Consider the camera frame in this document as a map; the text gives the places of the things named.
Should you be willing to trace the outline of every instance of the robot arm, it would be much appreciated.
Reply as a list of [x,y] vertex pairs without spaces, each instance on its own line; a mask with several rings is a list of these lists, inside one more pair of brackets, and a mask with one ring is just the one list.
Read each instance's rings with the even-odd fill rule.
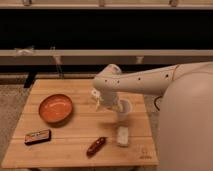
[[122,74],[117,65],[110,64],[94,78],[95,89],[92,95],[98,101],[98,106],[123,112],[125,107],[117,92],[163,95],[174,80],[208,64],[209,62],[173,65],[131,74]]

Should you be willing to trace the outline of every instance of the wood grain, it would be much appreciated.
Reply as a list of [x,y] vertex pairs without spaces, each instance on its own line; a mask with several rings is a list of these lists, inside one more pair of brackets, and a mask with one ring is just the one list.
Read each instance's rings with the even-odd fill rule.
[[[131,101],[133,110],[128,116],[130,146],[116,145],[117,116],[103,109],[95,111],[91,99],[92,80],[37,80],[11,139],[2,163],[3,168],[34,167],[90,167],[156,165],[158,163],[149,118],[140,94],[119,93]],[[39,104],[53,93],[68,95],[74,104],[74,112],[64,125],[46,124],[38,114]],[[50,142],[26,146],[24,136],[29,132],[52,130]],[[86,150],[100,136],[106,136],[107,144],[93,158]]]

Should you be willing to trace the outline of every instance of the red sausage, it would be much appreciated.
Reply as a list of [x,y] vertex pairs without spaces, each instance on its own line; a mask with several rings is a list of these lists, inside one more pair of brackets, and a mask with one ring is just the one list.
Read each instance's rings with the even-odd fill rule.
[[100,137],[87,150],[87,156],[91,157],[97,153],[101,147],[106,143],[106,137]]

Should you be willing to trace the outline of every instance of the floor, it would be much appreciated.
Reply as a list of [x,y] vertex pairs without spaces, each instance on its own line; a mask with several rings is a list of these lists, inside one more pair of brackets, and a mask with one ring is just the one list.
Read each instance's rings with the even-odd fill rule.
[[[6,76],[4,79],[0,76],[0,162],[2,161],[9,140],[13,134],[20,114],[29,95],[30,88],[23,88],[25,76]],[[153,105],[155,96],[144,96],[147,112],[150,117],[151,129],[154,141],[157,141],[158,111]],[[58,168],[41,169],[42,171],[156,171],[153,167],[103,167],[103,168]],[[0,171],[16,171],[16,169],[2,169]]]

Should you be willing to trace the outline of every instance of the orange bowl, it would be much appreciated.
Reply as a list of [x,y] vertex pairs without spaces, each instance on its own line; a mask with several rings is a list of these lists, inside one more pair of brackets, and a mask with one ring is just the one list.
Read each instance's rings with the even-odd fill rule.
[[64,94],[54,94],[44,99],[39,106],[40,117],[48,123],[57,123],[67,118],[73,110],[72,101]]

